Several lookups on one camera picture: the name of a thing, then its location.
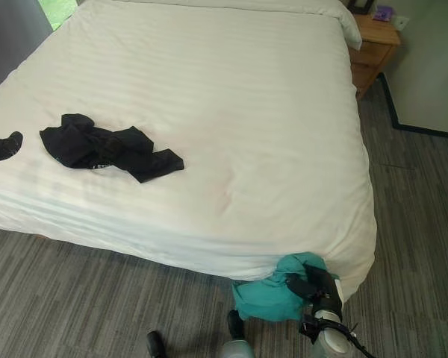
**teal clothing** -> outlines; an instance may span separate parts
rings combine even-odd
[[[300,320],[303,307],[309,302],[292,293],[286,286],[286,274],[297,273],[307,280],[303,264],[326,270],[321,257],[311,252],[282,257],[271,276],[260,281],[233,283],[236,310],[242,319],[256,317],[266,321]]]

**gray object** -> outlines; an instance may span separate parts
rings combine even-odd
[[[220,358],[255,358],[254,351],[247,341],[236,339],[223,345]]]
[[[338,316],[329,311],[318,311],[315,317],[340,323]],[[320,332],[311,349],[312,358],[351,358],[354,351],[354,347],[348,339],[342,333],[331,328]]]

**white duvet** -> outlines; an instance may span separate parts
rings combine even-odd
[[[339,2],[290,3],[87,0],[0,86],[0,137],[25,137],[0,162],[0,228],[245,280],[312,251],[348,298],[376,239],[344,36],[360,38]],[[39,136],[62,113],[134,125],[186,169],[68,169]]]

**green foliage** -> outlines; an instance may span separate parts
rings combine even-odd
[[[76,0],[38,0],[38,2],[42,5],[53,31],[59,28],[77,7]]]

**black sock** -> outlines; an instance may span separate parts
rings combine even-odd
[[[0,139],[0,160],[5,160],[15,155],[22,147],[23,135],[13,132],[8,138]]]

